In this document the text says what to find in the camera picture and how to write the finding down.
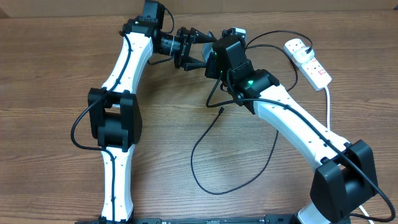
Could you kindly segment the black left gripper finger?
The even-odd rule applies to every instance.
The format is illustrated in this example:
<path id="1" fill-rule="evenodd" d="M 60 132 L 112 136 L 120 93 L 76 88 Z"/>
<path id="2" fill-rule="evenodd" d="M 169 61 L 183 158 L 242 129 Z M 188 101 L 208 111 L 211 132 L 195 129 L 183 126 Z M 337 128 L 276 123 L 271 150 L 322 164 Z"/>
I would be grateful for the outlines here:
<path id="1" fill-rule="evenodd" d="M 193 27 L 190 29 L 190 39 L 193 44 L 205 44 L 217 41 L 212 33 L 210 35 L 204 34 Z"/>
<path id="2" fill-rule="evenodd" d="M 195 70 L 198 68 L 206 68 L 206 63 L 202 62 L 198 59 L 189 57 L 185 62 L 184 62 L 184 70 L 185 71 L 190 71 L 190 70 Z"/>

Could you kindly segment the Samsung Galaxy smartphone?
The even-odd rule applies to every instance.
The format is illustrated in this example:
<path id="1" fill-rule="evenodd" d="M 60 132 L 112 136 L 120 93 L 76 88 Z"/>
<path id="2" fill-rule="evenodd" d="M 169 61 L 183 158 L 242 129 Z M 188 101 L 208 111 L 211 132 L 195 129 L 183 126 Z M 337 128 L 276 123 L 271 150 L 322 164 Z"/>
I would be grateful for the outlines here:
<path id="1" fill-rule="evenodd" d="M 211 31 L 209 31 L 203 40 L 202 56 L 205 62 L 208 61 L 210 54 L 213 52 L 212 45 L 217 41 Z"/>

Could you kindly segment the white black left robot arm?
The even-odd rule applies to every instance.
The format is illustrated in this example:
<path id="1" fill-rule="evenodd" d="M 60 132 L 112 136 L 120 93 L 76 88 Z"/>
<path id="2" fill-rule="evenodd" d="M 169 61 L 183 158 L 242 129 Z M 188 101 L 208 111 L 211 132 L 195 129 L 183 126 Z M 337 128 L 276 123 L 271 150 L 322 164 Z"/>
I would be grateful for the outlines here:
<path id="1" fill-rule="evenodd" d="M 204 67 L 189 57 L 189 48 L 216 40 L 212 33 L 194 28 L 182 27 L 176 35 L 164 32 L 165 10 L 157 1 L 146 1 L 142 15 L 123 25 L 123 46 L 112 73 L 101 88 L 88 94 L 91 133 L 104 162 L 104 205 L 97 223 L 132 223 L 132 156 L 142 133 L 136 92 L 148 60 L 162 54 L 186 70 Z"/>

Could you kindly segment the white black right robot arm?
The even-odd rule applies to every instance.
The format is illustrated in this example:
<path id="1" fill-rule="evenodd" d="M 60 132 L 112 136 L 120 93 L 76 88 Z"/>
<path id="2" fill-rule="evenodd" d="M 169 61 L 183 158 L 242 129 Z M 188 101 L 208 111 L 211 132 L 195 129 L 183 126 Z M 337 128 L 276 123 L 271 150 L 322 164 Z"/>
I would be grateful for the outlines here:
<path id="1" fill-rule="evenodd" d="M 276 128 L 314 171 L 311 202 L 290 223 L 349 223 L 354 210 L 379 193 L 373 151 L 333 133 L 305 111 L 270 72 L 255 70 L 241 35 L 212 38 L 203 48 L 206 76 L 222 83 L 233 97 Z"/>

